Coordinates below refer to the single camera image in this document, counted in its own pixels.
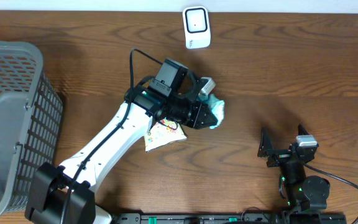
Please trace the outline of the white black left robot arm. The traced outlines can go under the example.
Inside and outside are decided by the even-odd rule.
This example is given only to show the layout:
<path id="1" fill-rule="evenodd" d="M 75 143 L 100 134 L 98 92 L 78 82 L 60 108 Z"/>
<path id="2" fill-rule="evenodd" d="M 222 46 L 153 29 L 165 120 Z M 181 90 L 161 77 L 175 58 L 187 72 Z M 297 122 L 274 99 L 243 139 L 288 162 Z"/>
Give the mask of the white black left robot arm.
<path id="1" fill-rule="evenodd" d="M 186 66 L 166 59 L 156 76 L 130 87 L 112 120 L 80 151 L 55 167 L 46 162 L 34 174 L 25 209 L 32 223 L 111 223 L 95 195 L 126 151 L 163 119 L 193 129 L 218 120 L 201 97 L 216 86 Z"/>

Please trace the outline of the light blue tissue pack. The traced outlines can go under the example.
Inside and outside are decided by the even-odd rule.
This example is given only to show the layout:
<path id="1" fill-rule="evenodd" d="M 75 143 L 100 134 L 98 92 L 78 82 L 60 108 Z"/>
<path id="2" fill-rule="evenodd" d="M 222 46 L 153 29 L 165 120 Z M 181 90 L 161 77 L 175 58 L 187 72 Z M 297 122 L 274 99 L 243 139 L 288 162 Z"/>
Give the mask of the light blue tissue pack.
<path id="1" fill-rule="evenodd" d="M 210 129 L 217 128 L 224 119 L 224 100 L 218 99 L 213 93 L 208 96 L 200 95 L 198 99 L 208 105 L 208 108 L 211 110 L 212 114 L 217 119 L 217 124 L 214 126 L 210 126 Z"/>

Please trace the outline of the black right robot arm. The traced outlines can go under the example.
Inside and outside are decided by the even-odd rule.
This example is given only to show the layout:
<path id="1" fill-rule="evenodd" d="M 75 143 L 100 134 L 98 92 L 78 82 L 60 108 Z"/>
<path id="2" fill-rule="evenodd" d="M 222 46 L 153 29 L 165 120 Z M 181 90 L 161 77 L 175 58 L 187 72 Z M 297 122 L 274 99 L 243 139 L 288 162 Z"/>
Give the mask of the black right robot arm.
<path id="1" fill-rule="evenodd" d="M 314 212 L 327 208 L 330 183 L 317 175 L 307 176 L 305 165 L 314 159 L 317 140 L 298 125 L 295 142 L 287 149 L 275 149 L 265 128 L 261 129 L 258 157 L 266 157 L 267 167 L 280 168 L 279 192 L 297 212 Z"/>

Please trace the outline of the yellow snack bag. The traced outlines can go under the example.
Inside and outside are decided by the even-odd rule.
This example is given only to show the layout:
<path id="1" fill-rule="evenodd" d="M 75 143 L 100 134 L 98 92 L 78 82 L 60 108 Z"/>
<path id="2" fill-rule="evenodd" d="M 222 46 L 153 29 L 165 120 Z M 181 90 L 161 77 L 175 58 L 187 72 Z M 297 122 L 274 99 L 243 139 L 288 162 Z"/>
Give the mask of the yellow snack bag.
<path id="1" fill-rule="evenodd" d="M 144 135 L 145 151 L 151 152 L 173 142 L 187 140 L 186 134 L 176 121 L 160 120 Z"/>

